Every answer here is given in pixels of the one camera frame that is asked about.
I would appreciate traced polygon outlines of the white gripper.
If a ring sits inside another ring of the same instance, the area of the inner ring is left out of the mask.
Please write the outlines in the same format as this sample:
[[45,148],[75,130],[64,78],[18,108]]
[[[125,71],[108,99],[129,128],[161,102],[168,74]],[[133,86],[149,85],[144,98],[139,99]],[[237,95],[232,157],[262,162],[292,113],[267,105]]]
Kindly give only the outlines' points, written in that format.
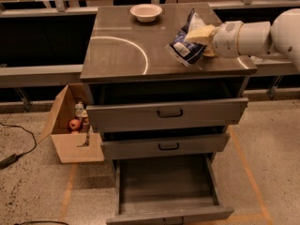
[[225,22],[220,27],[212,24],[205,25],[188,32],[185,42],[208,45],[213,39],[213,47],[207,46],[204,56],[238,57],[238,35],[242,25],[241,21]]

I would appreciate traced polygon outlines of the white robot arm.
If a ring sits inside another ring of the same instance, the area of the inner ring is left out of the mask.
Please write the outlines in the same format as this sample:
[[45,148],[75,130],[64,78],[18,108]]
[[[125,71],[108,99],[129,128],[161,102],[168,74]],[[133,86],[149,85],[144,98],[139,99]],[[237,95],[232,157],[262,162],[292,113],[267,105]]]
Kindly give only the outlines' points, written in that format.
[[207,56],[285,57],[300,70],[300,9],[281,13],[270,22],[224,22],[189,31],[185,42],[206,47]]

